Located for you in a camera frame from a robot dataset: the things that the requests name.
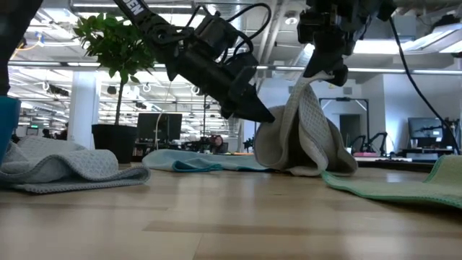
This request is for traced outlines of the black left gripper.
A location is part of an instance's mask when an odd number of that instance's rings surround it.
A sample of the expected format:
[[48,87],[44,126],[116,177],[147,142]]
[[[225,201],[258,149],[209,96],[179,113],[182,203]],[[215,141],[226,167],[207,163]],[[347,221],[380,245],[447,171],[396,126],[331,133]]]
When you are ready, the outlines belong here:
[[275,117],[258,98],[256,85],[250,83],[258,65],[252,53],[239,53],[221,64],[194,48],[196,41],[192,37],[169,35],[164,40],[164,46],[169,48],[165,65],[170,79],[179,74],[214,98],[225,119],[274,121]]

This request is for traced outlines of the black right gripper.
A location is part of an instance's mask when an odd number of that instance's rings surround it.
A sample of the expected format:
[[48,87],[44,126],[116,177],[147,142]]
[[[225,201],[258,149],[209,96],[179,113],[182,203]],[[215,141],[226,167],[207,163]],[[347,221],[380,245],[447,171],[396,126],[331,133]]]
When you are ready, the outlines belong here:
[[315,50],[304,77],[333,72],[331,83],[344,86],[349,70],[343,65],[342,54],[352,54],[356,42],[365,34],[371,20],[370,4],[371,0],[315,0],[313,8],[322,22],[315,32]]

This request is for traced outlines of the light blue teal-edged towel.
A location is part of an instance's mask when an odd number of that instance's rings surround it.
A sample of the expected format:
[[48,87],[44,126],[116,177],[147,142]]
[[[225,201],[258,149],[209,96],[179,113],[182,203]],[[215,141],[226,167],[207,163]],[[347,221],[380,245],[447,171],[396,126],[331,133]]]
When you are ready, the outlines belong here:
[[216,170],[270,171],[257,163],[252,155],[212,155],[182,150],[155,150],[142,159],[142,164],[153,170],[178,173],[198,173]]

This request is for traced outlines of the beige grey microfiber towel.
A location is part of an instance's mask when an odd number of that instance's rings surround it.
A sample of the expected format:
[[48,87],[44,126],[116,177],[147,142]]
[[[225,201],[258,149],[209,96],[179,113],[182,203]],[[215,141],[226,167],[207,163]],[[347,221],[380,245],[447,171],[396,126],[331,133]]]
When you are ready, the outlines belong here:
[[261,123],[254,141],[256,161],[294,176],[319,176],[329,171],[351,176],[358,164],[343,145],[339,129],[325,117],[310,84],[331,78],[325,72],[300,77],[284,105],[269,108],[272,123]]

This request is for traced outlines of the green microfiber towel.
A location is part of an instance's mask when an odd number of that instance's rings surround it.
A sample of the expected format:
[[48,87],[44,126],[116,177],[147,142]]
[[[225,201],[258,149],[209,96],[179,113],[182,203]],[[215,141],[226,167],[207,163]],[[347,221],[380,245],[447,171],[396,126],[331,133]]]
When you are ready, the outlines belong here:
[[384,183],[347,180],[329,172],[321,174],[331,188],[356,196],[389,202],[430,202],[462,209],[462,155],[445,155],[422,182]]

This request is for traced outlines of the grey waffle microfiber towel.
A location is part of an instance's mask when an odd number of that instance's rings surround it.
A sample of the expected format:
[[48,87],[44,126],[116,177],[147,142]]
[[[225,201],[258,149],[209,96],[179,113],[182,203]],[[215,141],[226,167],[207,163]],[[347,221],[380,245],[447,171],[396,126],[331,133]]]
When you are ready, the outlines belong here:
[[120,170],[116,156],[106,149],[38,136],[11,142],[0,165],[0,188],[50,194],[146,183],[149,168]]

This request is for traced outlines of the person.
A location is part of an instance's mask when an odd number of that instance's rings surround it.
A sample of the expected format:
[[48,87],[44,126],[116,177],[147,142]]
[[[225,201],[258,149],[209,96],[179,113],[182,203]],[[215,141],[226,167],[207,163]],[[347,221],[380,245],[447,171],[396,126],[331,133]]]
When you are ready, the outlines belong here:
[[211,153],[215,155],[226,154],[227,144],[224,142],[221,135],[216,135],[213,138],[213,144],[211,145]]

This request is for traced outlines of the black computer monitor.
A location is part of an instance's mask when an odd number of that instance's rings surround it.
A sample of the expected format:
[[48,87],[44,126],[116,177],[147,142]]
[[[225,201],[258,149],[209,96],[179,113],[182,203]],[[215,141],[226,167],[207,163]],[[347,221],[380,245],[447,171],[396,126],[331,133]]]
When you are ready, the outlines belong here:
[[139,139],[172,141],[180,139],[183,116],[177,113],[140,113],[137,130]]

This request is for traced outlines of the black background robot arms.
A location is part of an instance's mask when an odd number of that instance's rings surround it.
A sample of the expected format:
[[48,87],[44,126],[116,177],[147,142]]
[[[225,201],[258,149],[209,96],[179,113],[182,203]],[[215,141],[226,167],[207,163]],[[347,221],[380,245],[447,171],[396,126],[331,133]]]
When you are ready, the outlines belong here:
[[373,142],[378,138],[378,137],[382,137],[382,142],[380,143],[380,147],[379,147],[379,152],[382,156],[385,156],[386,155],[386,150],[385,150],[385,141],[386,141],[386,138],[388,136],[388,133],[387,132],[378,132],[377,134],[375,134],[372,138],[369,138],[367,139],[365,135],[360,135],[358,137],[356,137],[355,139],[353,139],[350,143],[349,143],[349,146],[351,148],[354,148],[354,144],[356,143],[356,141],[360,140],[361,141],[361,145],[360,145],[360,148],[359,148],[359,152],[370,152],[370,153],[375,153],[375,150],[373,149]]

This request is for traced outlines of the dark monitor on desk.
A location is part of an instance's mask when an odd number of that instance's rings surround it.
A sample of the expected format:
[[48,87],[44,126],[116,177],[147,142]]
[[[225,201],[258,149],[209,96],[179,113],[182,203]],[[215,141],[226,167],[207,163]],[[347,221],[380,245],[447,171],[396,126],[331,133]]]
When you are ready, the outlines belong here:
[[408,118],[409,137],[442,138],[443,125],[438,118]]

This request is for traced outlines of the black plant pot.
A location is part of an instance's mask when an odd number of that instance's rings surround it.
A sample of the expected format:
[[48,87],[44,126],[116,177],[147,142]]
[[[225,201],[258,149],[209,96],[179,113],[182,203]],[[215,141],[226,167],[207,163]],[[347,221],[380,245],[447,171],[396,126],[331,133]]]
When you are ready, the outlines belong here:
[[137,138],[137,128],[133,126],[95,124],[92,134],[97,150],[110,150],[120,164],[128,164]]

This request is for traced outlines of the green leafy plant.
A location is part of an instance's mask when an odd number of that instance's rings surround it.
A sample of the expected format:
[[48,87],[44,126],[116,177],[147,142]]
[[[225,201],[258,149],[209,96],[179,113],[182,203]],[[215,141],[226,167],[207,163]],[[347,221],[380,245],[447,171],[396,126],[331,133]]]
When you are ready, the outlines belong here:
[[152,69],[156,58],[134,25],[110,14],[81,17],[73,31],[81,46],[86,48],[86,56],[95,57],[101,67],[108,69],[110,77],[120,76],[115,114],[115,124],[118,125],[124,86],[130,81],[140,83],[136,73]]

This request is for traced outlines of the white building pillar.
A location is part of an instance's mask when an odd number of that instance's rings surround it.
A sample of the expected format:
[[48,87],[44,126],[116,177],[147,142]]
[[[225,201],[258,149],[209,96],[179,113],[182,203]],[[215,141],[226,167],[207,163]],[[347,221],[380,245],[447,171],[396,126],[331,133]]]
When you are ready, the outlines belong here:
[[93,150],[92,126],[98,123],[100,80],[96,71],[74,71],[71,84],[68,140]]

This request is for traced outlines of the teal plastic bin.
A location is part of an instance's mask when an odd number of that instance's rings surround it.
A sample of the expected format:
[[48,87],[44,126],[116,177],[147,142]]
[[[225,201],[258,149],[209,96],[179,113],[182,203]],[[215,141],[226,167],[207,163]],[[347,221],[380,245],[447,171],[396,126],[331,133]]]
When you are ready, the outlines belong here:
[[13,131],[19,123],[21,101],[0,96],[0,165],[3,162]]

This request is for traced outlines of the black rectangular stand frame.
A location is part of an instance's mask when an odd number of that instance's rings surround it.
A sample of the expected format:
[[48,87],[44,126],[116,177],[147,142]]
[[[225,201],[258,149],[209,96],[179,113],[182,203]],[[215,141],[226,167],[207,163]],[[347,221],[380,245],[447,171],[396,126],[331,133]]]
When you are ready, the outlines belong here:
[[344,147],[359,151],[370,137],[369,100],[352,97],[320,97],[325,114],[339,129]]

